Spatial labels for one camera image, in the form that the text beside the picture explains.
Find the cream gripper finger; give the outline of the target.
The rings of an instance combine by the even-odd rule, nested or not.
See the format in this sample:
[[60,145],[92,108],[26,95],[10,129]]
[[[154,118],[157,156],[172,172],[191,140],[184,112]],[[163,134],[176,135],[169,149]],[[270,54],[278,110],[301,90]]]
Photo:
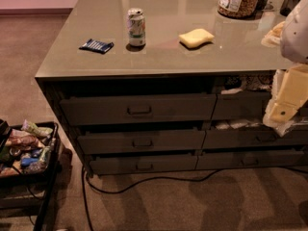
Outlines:
[[269,111],[269,119],[274,122],[284,123],[293,118],[296,113],[297,109],[295,106],[285,103],[274,103]]

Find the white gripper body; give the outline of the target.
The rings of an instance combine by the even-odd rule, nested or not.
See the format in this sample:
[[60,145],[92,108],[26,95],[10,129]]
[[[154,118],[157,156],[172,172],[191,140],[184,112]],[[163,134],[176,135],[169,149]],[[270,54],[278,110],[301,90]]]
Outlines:
[[274,102],[278,111],[296,111],[308,99],[308,65],[297,64],[287,69]]

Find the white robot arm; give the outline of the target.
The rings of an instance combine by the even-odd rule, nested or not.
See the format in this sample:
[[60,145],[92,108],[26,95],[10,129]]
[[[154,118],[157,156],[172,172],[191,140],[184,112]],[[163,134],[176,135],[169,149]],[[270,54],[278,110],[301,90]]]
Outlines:
[[286,70],[269,109],[269,119],[287,122],[308,100],[308,0],[300,0],[282,29],[281,55],[295,65]]

